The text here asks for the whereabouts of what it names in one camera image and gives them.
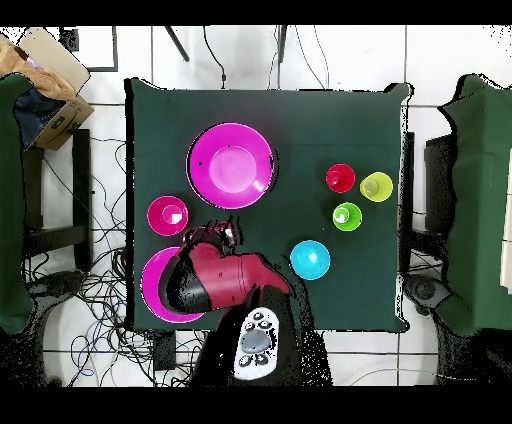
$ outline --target plastic cup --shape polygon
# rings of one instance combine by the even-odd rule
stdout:
[[[354,231],[363,222],[363,214],[356,205],[345,202],[334,209],[332,222],[338,230]]]
[[[297,244],[290,254],[295,273],[304,280],[323,277],[331,265],[327,248],[318,241],[305,240]]]
[[[372,202],[383,202],[393,192],[393,181],[383,172],[374,172],[361,181],[359,190]]]
[[[329,168],[325,174],[325,182],[335,193],[345,193],[354,186],[356,174],[350,166],[338,163]]]

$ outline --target table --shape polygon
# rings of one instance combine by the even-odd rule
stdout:
[[[161,237],[146,221],[150,203],[175,195],[190,213],[187,227],[210,219],[240,217],[245,243],[238,252],[261,252],[282,263],[293,246],[305,239],[323,243],[331,268],[307,282],[319,329],[405,331],[395,315],[397,279],[397,203],[401,151],[401,103],[407,84],[385,92],[186,91],[160,90],[134,78],[127,92],[127,154],[134,172],[127,172],[128,259],[133,281],[128,284],[128,322],[136,330],[215,329],[220,312],[188,324],[169,324],[153,316],[140,295],[141,271],[157,251],[181,243],[182,235]],[[274,189],[254,205],[226,211],[210,207],[190,188],[185,173],[187,149],[205,128],[238,122],[260,132],[278,153],[279,175]],[[331,192],[325,172],[334,163],[350,164],[356,185],[345,194]],[[374,171],[391,176],[395,189],[383,203],[359,193],[362,178]],[[352,233],[335,229],[332,211],[344,202],[360,206],[362,225]]]

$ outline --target green cloth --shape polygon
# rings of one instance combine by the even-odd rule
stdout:
[[[456,334],[512,329],[512,295],[500,286],[510,149],[512,91],[478,75],[442,109],[457,132],[452,178],[457,203],[448,236],[448,284],[455,292],[437,312]]]
[[[21,140],[13,114],[14,102],[30,88],[32,83],[18,74],[0,79],[0,327],[8,334],[23,330],[32,311],[20,271],[25,200]]]
[[[238,252],[260,252],[282,264],[294,245],[323,243],[331,267],[306,282],[319,329],[404,331],[395,315],[397,278],[397,188],[401,153],[400,109],[407,84],[389,92],[341,91],[183,91],[160,90],[131,80],[134,115],[134,281],[139,287],[145,263],[159,250],[181,244],[182,234],[162,237],[148,226],[150,203],[162,195],[181,198],[189,210],[188,227],[211,219],[240,217],[244,244]],[[187,150],[207,127],[221,122],[246,124],[261,133],[279,156],[273,190],[236,211],[214,208],[192,191],[185,172]],[[325,183],[327,169],[347,163],[356,184],[336,194]],[[392,196],[377,204],[359,192],[374,171],[393,179]],[[337,230],[334,208],[354,202],[363,223],[352,233]],[[136,290],[134,327],[214,329],[218,311],[182,325],[160,321]]]

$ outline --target white controller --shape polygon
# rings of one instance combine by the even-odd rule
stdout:
[[[279,320],[268,308],[256,308],[245,318],[235,355],[235,378],[266,377],[277,366]]]

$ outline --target white floor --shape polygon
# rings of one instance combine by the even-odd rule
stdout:
[[[117,165],[114,152],[125,139],[123,78],[139,77],[159,87],[187,89],[219,89],[220,69],[213,61],[203,40],[201,27],[175,27],[191,60],[185,63],[164,27],[117,27],[119,69],[116,73],[93,73],[81,95],[93,104],[94,114],[83,125],[91,130],[92,173],[107,191],[106,203],[112,207],[125,190],[125,175]],[[325,85],[323,58],[312,26],[298,26],[306,57]],[[467,73],[484,73],[500,84],[512,84],[512,30],[491,26],[317,26],[318,37],[328,60],[330,87],[341,90],[383,90],[393,82],[408,82],[414,87],[410,101],[408,130],[416,133],[414,209],[425,211],[423,146],[425,141],[450,132],[448,122],[436,106],[451,100],[458,78]],[[267,88],[272,57],[276,51],[274,26],[211,26],[208,41],[218,60],[224,65],[228,89]],[[84,49],[110,43],[109,31],[83,32]],[[101,54],[109,49],[101,48]],[[81,52],[86,66],[104,66],[111,58],[98,59],[92,52]],[[277,88],[277,72],[272,72],[271,87]],[[301,55],[295,29],[289,27],[285,58],[281,68],[281,89],[317,88]],[[46,158],[63,179],[71,184],[68,166],[72,142],[58,152],[46,152]],[[118,151],[125,161],[125,148]],[[112,227],[103,207],[103,190],[94,181],[94,215],[103,228]],[[71,195],[57,178],[45,168],[45,226],[71,224]],[[125,219],[124,196],[115,214]],[[423,228],[424,217],[414,215],[414,226]],[[95,231],[97,239],[101,231]],[[124,245],[121,232],[109,233],[112,247]],[[105,241],[95,244],[95,255],[106,250]],[[73,260],[69,249],[54,252],[46,271],[70,269]],[[437,338],[432,320],[415,312],[405,299],[403,314],[411,328],[404,334],[325,332],[329,361],[337,385],[414,385],[432,384],[437,366]],[[95,322],[90,310],[72,299],[56,308],[47,325],[44,349],[49,375],[63,378],[64,383],[76,374],[79,343],[75,337],[86,334]],[[180,334],[182,341],[189,334]],[[192,344],[183,346],[180,360],[189,360]],[[75,386],[98,386],[116,357],[115,351],[92,353],[88,368],[94,375],[81,375]],[[150,362],[143,367],[153,375]],[[162,382],[164,374],[155,375]],[[137,363],[122,358],[105,377],[103,386],[151,386]]]

